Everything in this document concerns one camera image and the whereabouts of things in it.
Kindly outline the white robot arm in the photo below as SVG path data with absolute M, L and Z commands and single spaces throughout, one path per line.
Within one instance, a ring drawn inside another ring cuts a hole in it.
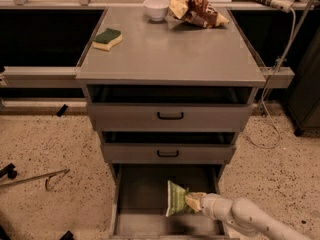
M 246 236 L 261 233 L 270 240 L 311 240 L 274 219 L 247 198 L 230 200 L 214 193 L 191 192 L 185 196 L 185 202 L 195 212 L 220 220 Z

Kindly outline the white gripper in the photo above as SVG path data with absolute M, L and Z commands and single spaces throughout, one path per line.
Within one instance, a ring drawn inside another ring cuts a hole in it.
M 185 196 L 186 204 L 195 212 L 202 213 L 213 220 L 233 220 L 233 202 L 221 195 L 204 192 L 190 192 Z

